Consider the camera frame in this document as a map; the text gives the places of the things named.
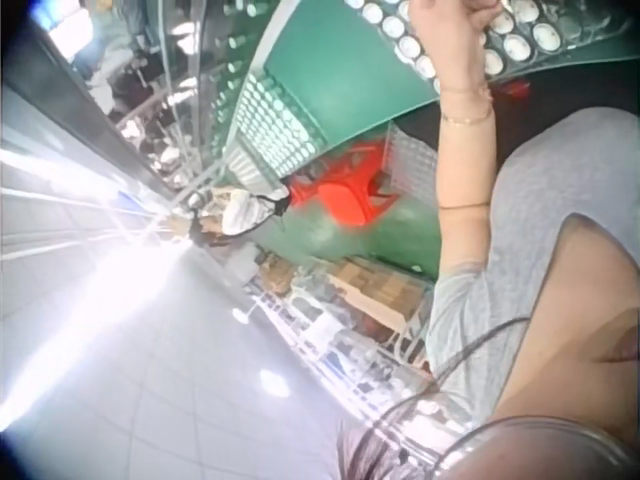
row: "white shirt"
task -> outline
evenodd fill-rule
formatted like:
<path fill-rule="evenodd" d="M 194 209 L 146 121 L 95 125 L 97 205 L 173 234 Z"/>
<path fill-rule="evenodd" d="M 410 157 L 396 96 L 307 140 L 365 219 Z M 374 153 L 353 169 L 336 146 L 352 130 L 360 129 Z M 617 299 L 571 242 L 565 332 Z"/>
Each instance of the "white shirt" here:
<path fill-rule="evenodd" d="M 268 198 L 277 201 L 288 195 L 289 190 L 283 185 L 271 192 Z M 257 198 L 246 190 L 233 190 L 222 214 L 222 233 L 238 235 L 251 230 L 273 215 L 273 209 L 272 202 Z"/>

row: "gray shirt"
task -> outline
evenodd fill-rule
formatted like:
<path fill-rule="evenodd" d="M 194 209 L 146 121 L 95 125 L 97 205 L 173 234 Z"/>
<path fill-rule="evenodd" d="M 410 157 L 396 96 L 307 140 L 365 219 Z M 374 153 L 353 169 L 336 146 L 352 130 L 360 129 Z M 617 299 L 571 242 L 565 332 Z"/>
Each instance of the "gray shirt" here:
<path fill-rule="evenodd" d="M 507 160 L 491 200 L 486 267 L 462 265 L 436 283 L 426 347 L 436 373 L 471 342 L 530 317 L 564 221 L 582 215 L 640 263 L 638 118 L 611 108 L 577 112 Z M 528 324 L 480 346 L 441 386 L 473 424 L 490 416 Z"/>

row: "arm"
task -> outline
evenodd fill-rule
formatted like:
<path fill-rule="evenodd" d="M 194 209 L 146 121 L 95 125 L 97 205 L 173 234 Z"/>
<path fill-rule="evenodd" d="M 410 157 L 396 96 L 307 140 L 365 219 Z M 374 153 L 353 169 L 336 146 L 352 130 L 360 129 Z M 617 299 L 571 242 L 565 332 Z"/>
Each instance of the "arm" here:
<path fill-rule="evenodd" d="M 480 32 L 501 11 L 496 0 L 412 0 L 411 20 L 441 85 L 436 191 L 440 273 L 485 264 L 496 177 L 495 117 L 485 93 Z"/>

